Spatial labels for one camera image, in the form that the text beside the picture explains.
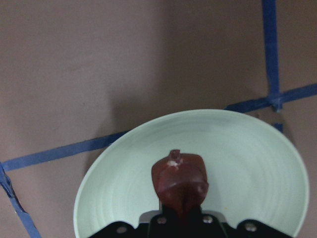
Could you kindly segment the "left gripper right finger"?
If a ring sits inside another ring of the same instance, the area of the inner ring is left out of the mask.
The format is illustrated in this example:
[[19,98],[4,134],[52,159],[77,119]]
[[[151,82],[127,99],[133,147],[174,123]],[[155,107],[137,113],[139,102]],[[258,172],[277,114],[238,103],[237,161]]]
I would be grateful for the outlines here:
[[222,238],[223,229],[216,216],[204,213],[200,207],[195,207],[185,217],[183,237]]

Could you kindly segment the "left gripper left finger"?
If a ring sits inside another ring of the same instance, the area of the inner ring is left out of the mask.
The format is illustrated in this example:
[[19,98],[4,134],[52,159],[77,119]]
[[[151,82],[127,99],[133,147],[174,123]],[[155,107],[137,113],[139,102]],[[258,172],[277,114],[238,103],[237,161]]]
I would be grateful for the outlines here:
[[149,238],[180,238],[181,224],[176,212],[162,202],[159,203],[159,211],[149,222]]

